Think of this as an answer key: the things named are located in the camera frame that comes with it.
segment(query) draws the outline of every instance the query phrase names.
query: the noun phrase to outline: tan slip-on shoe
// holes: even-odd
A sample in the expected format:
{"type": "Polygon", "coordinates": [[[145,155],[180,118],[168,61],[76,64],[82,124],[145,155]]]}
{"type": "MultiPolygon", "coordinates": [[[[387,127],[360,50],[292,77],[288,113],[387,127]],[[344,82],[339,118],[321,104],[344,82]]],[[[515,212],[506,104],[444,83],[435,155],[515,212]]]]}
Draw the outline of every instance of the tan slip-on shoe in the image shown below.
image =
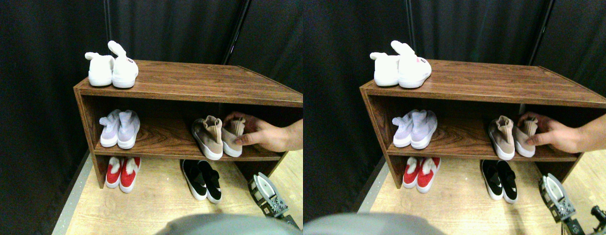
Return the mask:
{"type": "Polygon", "coordinates": [[[240,157],[242,155],[242,145],[235,144],[235,139],[244,132],[244,118],[232,119],[229,125],[223,128],[223,151],[225,154],[232,157],[240,157]]]}
{"type": "Polygon", "coordinates": [[[223,142],[221,137],[222,121],[214,116],[205,119],[196,119],[192,123],[192,136],[198,143],[203,155],[210,160],[218,160],[223,156],[223,142]]]}
{"type": "Polygon", "coordinates": [[[521,127],[514,126],[513,128],[514,147],[516,147],[516,152],[523,157],[533,157],[536,153],[536,146],[527,144],[527,139],[536,134],[536,129],[538,129],[538,119],[534,117],[523,121],[521,127]]]}
{"type": "Polygon", "coordinates": [[[508,161],[514,157],[514,139],[512,129],[514,122],[506,116],[500,116],[491,121],[488,126],[488,135],[500,159],[508,161]]]}

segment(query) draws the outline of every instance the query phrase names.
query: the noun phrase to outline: forearm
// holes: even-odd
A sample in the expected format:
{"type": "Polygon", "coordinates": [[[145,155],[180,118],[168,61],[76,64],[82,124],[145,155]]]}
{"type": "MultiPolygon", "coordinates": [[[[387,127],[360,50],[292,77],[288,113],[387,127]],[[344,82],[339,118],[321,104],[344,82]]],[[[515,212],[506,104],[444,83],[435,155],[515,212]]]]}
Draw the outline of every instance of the forearm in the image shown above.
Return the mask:
{"type": "Polygon", "coordinates": [[[579,152],[606,149],[606,114],[579,127],[579,152]]]}
{"type": "Polygon", "coordinates": [[[283,128],[287,135],[285,148],[290,150],[303,149],[303,119],[283,128]]]}

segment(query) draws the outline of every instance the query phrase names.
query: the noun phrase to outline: white sneaker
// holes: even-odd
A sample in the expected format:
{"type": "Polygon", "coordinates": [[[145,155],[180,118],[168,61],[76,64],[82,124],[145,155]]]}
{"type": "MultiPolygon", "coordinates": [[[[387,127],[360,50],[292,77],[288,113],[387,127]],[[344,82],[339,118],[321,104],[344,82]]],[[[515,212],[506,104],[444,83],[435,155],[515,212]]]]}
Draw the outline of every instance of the white sneaker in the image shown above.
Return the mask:
{"type": "Polygon", "coordinates": [[[99,53],[88,52],[86,59],[90,60],[90,71],[88,80],[94,87],[102,87],[111,84],[112,69],[114,68],[114,57],[102,56],[99,53]]]}
{"type": "Polygon", "coordinates": [[[101,145],[103,147],[112,147],[118,142],[118,128],[120,127],[120,110],[114,110],[106,117],[99,119],[99,123],[104,125],[101,133],[101,145]]]}
{"type": "Polygon", "coordinates": [[[431,65],[423,58],[417,57],[414,50],[406,43],[392,41],[393,49],[399,53],[399,86],[404,88],[421,87],[431,75],[431,65]]]}
{"type": "Polygon", "coordinates": [[[427,110],[411,113],[414,128],[412,128],[412,147],[415,149],[423,149],[429,145],[433,132],[438,127],[438,119],[436,115],[427,110]]]}
{"type": "Polygon", "coordinates": [[[414,127],[412,118],[410,117],[412,112],[418,112],[418,110],[412,110],[403,117],[392,119],[392,124],[399,126],[392,141],[397,148],[406,147],[412,142],[412,128],[414,127]]]}
{"type": "Polygon", "coordinates": [[[375,60],[374,79],[378,86],[388,87],[399,84],[399,56],[373,52],[371,59],[375,60]]]}
{"type": "Polygon", "coordinates": [[[138,76],[138,65],[127,58],[127,52],[122,49],[120,44],[115,41],[109,41],[109,49],[116,54],[116,62],[114,63],[114,71],[112,82],[114,87],[130,88],[135,85],[136,77],[138,76]]]}
{"type": "Polygon", "coordinates": [[[131,110],[118,114],[120,116],[120,128],[118,130],[118,147],[129,149],[136,144],[136,136],[140,130],[140,118],[131,110]]]}

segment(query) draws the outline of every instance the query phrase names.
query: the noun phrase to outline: black shoe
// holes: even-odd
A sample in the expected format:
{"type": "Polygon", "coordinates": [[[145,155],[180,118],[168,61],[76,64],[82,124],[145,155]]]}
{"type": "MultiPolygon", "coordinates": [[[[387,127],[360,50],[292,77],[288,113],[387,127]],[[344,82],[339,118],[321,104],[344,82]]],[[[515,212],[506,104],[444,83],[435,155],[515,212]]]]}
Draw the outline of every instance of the black shoe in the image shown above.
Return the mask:
{"type": "Polygon", "coordinates": [[[218,183],[218,179],[220,179],[218,172],[213,170],[207,161],[199,161],[198,168],[203,173],[203,179],[205,179],[205,184],[207,184],[207,199],[211,203],[220,202],[222,193],[220,192],[220,184],[218,183]]]}
{"type": "Polygon", "coordinates": [[[507,161],[498,161],[497,163],[497,171],[499,174],[499,178],[501,179],[501,184],[503,184],[503,198],[508,203],[516,202],[518,199],[518,192],[516,192],[516,174],[510,168],[510,164],[507,161]]]}
{"type": "Polygon", "coordinates": [[[488,194],[495,200],[501,200],[503,187],[497,172],[497,160],[482,160],[481,165],[488,194]]]}
{"type": "Polygon", "coordinates": [[[203,173],[198,168],[198,160],[182,160],[182,168],[186,177],[187,186],[197,200],[205,200],[207,186],[203,180],[203,173]]]}

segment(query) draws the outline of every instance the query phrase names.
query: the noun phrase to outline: shoe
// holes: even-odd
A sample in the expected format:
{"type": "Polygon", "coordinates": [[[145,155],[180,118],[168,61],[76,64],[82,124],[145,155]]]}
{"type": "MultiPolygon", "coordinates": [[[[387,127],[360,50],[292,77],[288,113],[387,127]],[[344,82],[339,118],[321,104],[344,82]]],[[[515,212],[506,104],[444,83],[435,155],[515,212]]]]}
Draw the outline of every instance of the shoe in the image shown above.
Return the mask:
{"type": "Polygon", "coordinates": [[[133,190],[133,186],[136,184],[136,176],[140,171],[140,158],[131,157],[124,162],[122,166],[122,173],[120,174],[120,190],[126,194],[133,190]]]}
{"type": "Polygon", "coordinates": [[[503,197],[503,186],[499,179],[496,160],[482,160],[482,176],[488,188],[488,194],[495,200],[501,200],[503,197]]]}
{"type": "Polygon", "coordinates": [[[140,130],[140,118],[131,110],[118,114],[120,117],[120,129],[118,130],[118,147],[123,149],[133,148],[136,144],[136,136],[140,130]]]}
{"type": "Polygon", "coordinates": [[[421,87],[431,75],[431,65],[423,58],[417,57],[414,50],[406,43],[392,41],[393,49],[399,53],[399,86],[403,88],[421,87]]]}
{"type": "Polygon", "coordinates": [[[431,189],[433,179],[436,177],[436,173],[438,173],[438,166],[436,166],[431,157],[427,157],[421,161],[421,170],[419,171],[419,176],[417,176],[417,190],[424,194],[431,189]]]}
{"type": "Polygon", "coordinates": [[[417,185],[419,172],[421,171],[420,160],[415,157],[408,158],[408,164],[403,174],[404,188],[414,188],[417,185]]]}
{"type": "Polygon", "coordinates": [[[108,173],[105,175],[105,185],[108,188],[116,188],[120,184],[120,172],[124,159],[110,157],[108,164],[108,173]]]}
{"type": "Polygon", "coordinates": [[[114,87],[133,87],[138,76],[138,65],[133,60],[127,58],[127,52],[117,42],[109,41],[108,47],[109,50],[118,56],[114,62],[114,71],[112,73],[114,87]]]}
{"type": "Polygon", "coordinates": [[[516,192],[516,174],[512,168],[510,168],[510,164],[507,161],[498,161],[497,163],[497,172],[499,175],[499,179],[501,184],[503,185],[503,198],[506,202],[514,204],[516,199],[518,199],[518,192],[516,192]]]}
{"type": "Polygon", "coordinates": [[[207,186],[207,199],[209,199],[211,203],[218,204],[220,199],[222,199],[222,192],[220,191],[220,184],[218,183],[218,179],[220,179],[218,172],[213,170],[211,165],[204,160],[198,162],[198,168],[203,173],[203,179],[207,186]]]}
{"type": "Polygon", "coordinates": [[[203,179],[203,173],[198,168],[198,160],[182,160],[182,168],[184,169],[187,186],[189,186],[194,198],[199,201],[205,200],[207,198],[207,186],[203,179]]]}
{"type": "Polygon", "coordinates": [[[235,139],[244,132],[244,118],[232,119],[227,127],[222,128],[223,151],[232,157],[242,155],[242,145],[237,145],[235,139]]]}
{"type": "Polygon", "coordinates": [[[214,116],[196,119],[192,123],[192,136],[207,159],[216,161],[223,156],[221,134],[222,121],[214,116]]]}
{"type": "Polygon", "coordinates": [[[99,119],[104,126],[100,143],[103,147],[112,147],[118,143],[118,129],[120,128],[120,110],[114,110],[106,117],[99,119]]]}
{"type": "Polygon", "coordinates": [[[410,116],[413,112],[418,112],[418,110],[412,110],[403,117],[392,119],[392,124],[399,126],[392,141],[397,148],[406,147],[412,143],[412,128],[414,127],[414,124],[412,123],[412,118],[410,118],[410,116]]]}
{"type": "Polygon", "coordinates": [[[86,59],[90,60],[90,71],[88,71],[90,85],[93,87],[103,87],[111,84],[114,57],[88,52],[86,53],[86,59]]]}
{"type": "Polygon", "coordinates": [[[378,86],[389,87],[399,84],[399,56],[373,52],[371,59],[375,60],[374,80],[378,86]]]}
{"type": "Polygon", "coordinates": [[[438,127],[436,114],[431,111],[421,110],[411,113],[411,119],[414,123],[412,128],[412,147],[423,149],[429,145],[433,132],[438,127]]]}
{"type": "Polygon", "coordinates": [[[513,126],[514,147],[523,157],[533,157],[536,153],[536,146],[527,144],[527,139],[536,134],[536,129],[538,129],[538,119],[533,117],[523,121],[521,127],[513,126]]]}
{"type": "Polygon", "coordinates": [[[500,159],[508,161],[514,157],[514,139],[512,137],[512,127],[514,122],[506,116],[500,116],[491,121],[488,126],[488,135],[492,145],[500,159]]]}

